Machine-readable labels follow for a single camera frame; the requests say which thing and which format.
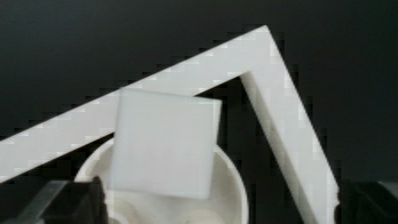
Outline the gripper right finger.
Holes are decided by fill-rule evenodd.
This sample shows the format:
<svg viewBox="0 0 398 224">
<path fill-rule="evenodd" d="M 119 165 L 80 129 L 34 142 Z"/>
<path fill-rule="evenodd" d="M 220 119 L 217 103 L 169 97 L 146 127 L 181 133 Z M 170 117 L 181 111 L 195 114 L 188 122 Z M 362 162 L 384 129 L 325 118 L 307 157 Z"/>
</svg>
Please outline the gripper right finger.
<svg viewBox="0 0 398 224">
<path fill-rule="evenodd" d="M 338 224 L 398 224 L 398 182 L 345 181 L 338 199 Z"/>
</svg>

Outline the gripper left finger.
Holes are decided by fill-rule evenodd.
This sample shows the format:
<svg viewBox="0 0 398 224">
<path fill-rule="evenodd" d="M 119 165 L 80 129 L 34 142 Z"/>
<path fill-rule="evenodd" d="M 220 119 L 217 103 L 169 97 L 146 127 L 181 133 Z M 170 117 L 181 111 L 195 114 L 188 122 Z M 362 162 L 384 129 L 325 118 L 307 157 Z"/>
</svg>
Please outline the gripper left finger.
<svg viewBox="0 0 398 224">
<path fill-rule="evenodd" d="M 11 224 L 108 224 L 101 179 L 50 181 Z"/>
</svg>

